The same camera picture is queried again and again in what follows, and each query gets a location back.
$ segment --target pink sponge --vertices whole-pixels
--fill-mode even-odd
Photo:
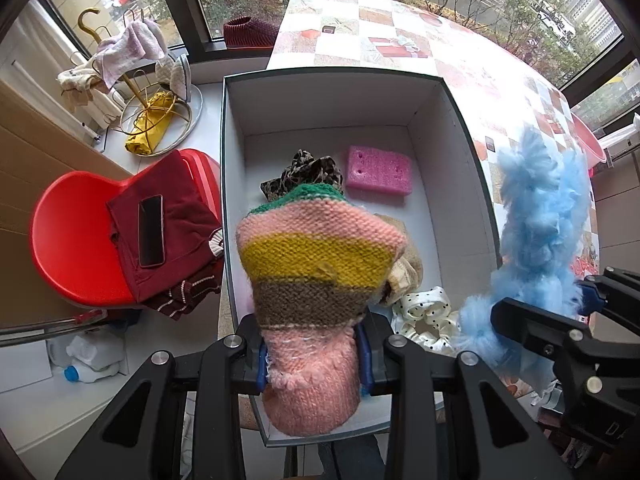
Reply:
[[[396,152],[351,146],[347,170],[348,187],[396,195],[411,193],[411,159]]]

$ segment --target brown knit stripe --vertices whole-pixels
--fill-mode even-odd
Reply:
[[[259,280],[254,282],[254,304],[261,327],[300,324],[336,326],[359,316],[372,288],[335,285],[321,280]]]

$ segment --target pink knitted sock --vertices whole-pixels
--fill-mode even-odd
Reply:
[[[267,416],[289,435],[328,433],[358,407],[353,326],[406,239],[327,184],[252,210],[236,239],[269,353]]]

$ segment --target gold metal stand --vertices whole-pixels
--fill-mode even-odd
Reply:
[[[84,24],[84,16],[87,13],[92,13],[92,14],[99,14],[100,13],[100,9],[97,9],[95,7],[90,7],[88,9],[83,10],[80,15],[78,16],[78,28],[80,30],[82,30],[83,32],[89,34],[92,38],[94,38],[96,44],[99,44],[102,41],[102,38],[100,37],[100,34],[98,34],[97,30],[92,29],[90,27],[87,27]],[[109,29],[107,29],[106,27],[105,30],[107,30],[107,33],[109,35],[111,35],[111,33],[109,32]],[[120,78],[131,90],[131,92],[133,93],[133,97],[127,102],[126,106],[124,107],[124,110],[122,111],[121,115],[120,115],[120,127],[111,127],[111,129],[120,131],[121,133],[124,133],[128,136],[137,136],[139,134],[145,134],[146,137],[146,142],[147,144],[149,144],[149,139],[148,139],[148,132],[155,126],[157,126],[159,123],[161,123],[162,120],[164,120],[164,118],[168,115],[171,114],[174,117],[178,117],[180,119],[182,119],[184,121],[184,126],[182,128],[182,131],[180,132],[180,134],[178,135],[177,140],[175,140],[174,142],[171,143],[170,146],[162,149],[159,152],[153,152],[149,155],[142,155],[140,153],[136,153],[136,155],[138,156],[158,156],[161,155],[162,153],[168,152],[169,150],[173,149],[175,146],[177,146],[183,139],[184,137],[187,136],[187,134],[190,131],[190,126],[191,126],[191,121],[193,119],[193,115],[191,113],[191,107],[189,106],[189,104],[187,104],[185,101],[183,101],[182,99],[180,99],[176,94],[172,93],[172,102],[168,107],[154,107],[149,105],[148,100],[149,100],[149,94],[154,95],[156,94],[156,92],[158,92],[160,89],[162,89],[160,83],[150,83],[148,81],[147,78],[147,82],[148,85],[145,86],[144,88],[140,88],[138,86],[138,84],[131,80],[126,74],[123,74]],[[134,101],[137,101],[140,103],[140,106],[138,106]],[[183,107],[186,109],[186,116],[182,115],[179,111],[178,108]],[[158,120],[153,121],[153,120],[149,120],[148,118],[148,113],[151,110],[162,110],[164,111],[164,114],[158,118]],[[139,126],[140,121],[138,121],[138,119],[141,119],[144,121],[144,128],[141,128]]]

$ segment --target leopard print cloth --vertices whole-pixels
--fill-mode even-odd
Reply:
[[[342,190],[342,173],[330,156],[314,158],[305,150],[298,150],[290,166],[287,166],[279,178],[267,180],[260,184],[260,189],[273,202],[286,195],[299,184],[329,184],[336,191]]]

